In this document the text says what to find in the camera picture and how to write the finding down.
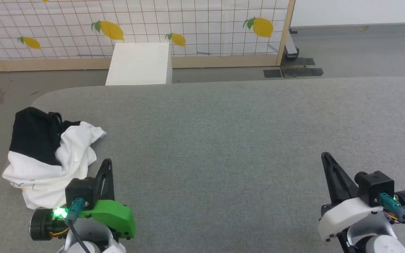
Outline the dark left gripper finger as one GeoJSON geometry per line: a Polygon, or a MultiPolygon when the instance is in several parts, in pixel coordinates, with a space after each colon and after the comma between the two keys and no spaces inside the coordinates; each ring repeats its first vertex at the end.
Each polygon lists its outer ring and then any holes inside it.
{"type": "Polygon", "coordinates": [[[108,200],[109,159],[104,159],[96,174],[98,200],[108,200]]]}
{"type": "Polygon", "coordinates": [[[104,199],[115,200],[113,164],[111,159],[105,159],[104,162],[106,163],[104,179],[104,199]]]}

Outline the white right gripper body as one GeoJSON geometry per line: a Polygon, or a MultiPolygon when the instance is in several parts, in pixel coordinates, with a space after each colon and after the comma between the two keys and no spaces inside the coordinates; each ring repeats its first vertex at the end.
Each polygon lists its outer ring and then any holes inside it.
{"type": "Polygon", "coordinates": [[[319,221],[318,234],[322,240],[330,241],[346,230],[346,243],[352,243],[353,238],[360,236],[360,241],[365,243],[398,243],[388,218],[405,223],[405,208],[395,196],[381,193],[376,207],[370,207],[356,197],[326,211],[319,221]]]}

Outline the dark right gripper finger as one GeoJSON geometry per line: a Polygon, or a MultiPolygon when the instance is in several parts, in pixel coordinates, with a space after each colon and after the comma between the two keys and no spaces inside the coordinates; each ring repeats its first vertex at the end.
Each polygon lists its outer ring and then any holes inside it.
{"type": "Polygon", "coordinates": [[[340,165],[336,166],[336,179],[336,203],[358,197],[358,186],[340,165]]]}
{"type": "Polygon", "coordinates": [[[321,160],[323,164],[331,204],[338,205],[343,201],[343,188],[341,184],[342,177],[336,174],[341,168],[341,166],[334,159],[334,157],[328,152],[323,152],[321,154],[321,160]]]}

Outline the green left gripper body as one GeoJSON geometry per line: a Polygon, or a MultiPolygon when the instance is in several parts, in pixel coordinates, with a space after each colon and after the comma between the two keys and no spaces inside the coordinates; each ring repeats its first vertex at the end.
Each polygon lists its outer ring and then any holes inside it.
{"type": "Polygon", "coordinates": [[[30,237],[34,241],[64,239],[68,234],[72,234],[69,221],[72,221],[76,232],[78,225],[96,221],[108,228],[116,239],[130,240],[136,235],[136,225],[130,208],[114,200],[98,200],[92,210],[84,210],[74,203],[70,208],[35,210],[30,221],[30,237]]]}

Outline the white and black shirt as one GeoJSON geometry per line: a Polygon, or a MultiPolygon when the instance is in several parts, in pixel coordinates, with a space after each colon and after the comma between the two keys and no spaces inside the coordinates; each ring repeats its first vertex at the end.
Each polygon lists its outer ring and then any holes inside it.
{"type": "Polygon", "coordinates": [[[66,204],[70,181],[87,177],[97,160],[91,145],[105,135],[87,122],[64,121],[57,112],[27,107],[15,114],[2,177],[21,189],[29,209],[59,208],[66,204]]]}

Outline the white box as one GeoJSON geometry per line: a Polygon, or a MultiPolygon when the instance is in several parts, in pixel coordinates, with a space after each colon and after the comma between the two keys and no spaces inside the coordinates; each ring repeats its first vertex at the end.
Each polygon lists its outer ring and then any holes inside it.
{"type": "Polygon", "coordinates": [[[172,75],[168,43],[116,43],[105,85],[171,84],[172,75]]]}

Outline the grey metal partition foot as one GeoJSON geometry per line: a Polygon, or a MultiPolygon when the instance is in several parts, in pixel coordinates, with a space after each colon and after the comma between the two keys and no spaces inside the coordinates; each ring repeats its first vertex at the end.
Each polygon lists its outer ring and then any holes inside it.
{"type": "Polygon", "coordinates": [[[294,43],[292,34],[297,34],[297,31],[292,31],[291,28],[288,29],[285,40],[284,54],[286,60],[295,60],[299,57],[299,48],[294,43]]]}

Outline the lemon-patterned grid screen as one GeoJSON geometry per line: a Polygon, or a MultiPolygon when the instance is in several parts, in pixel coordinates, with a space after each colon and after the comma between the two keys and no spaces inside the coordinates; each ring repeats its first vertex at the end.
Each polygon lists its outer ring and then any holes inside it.
{"type": "Polygon", "coordinates": [[[282,62],[296,0],[0,0],[0,72],[108,69],[121,43],[175,68],[282,62]]]}

